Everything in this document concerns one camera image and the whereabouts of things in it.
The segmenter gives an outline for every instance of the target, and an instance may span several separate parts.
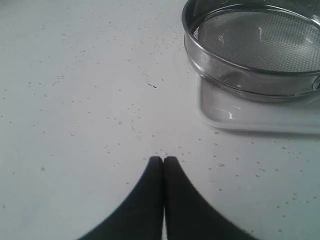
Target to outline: stainless steel sieve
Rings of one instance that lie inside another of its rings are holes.
[[[263,102],[319,93],[320,0],[189,0],[184,45],[196,71]]]

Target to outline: white plastic tray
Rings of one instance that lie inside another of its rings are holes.
[[[216,128],[320,134],[320,96],[295,102],[261,103],[232,96],[199,79],[201,113]]]

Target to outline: metal sieve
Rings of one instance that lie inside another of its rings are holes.
[[[258,101],[320,90],[319,0],[189,0],[187,55],[220,88]]]

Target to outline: speckled surface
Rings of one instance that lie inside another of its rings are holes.
[[[0,3],[0,239],[70,240],[177,156],[218,211],[262,240],[314,240],[320,138],[207,125],[177,1]]]

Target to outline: white table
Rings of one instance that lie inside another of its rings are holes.
[[[184,0],[0,2],[0,239],[73,240],[153,155],[262,240],[314,240],[319,138],[223,132],[199,115]]]

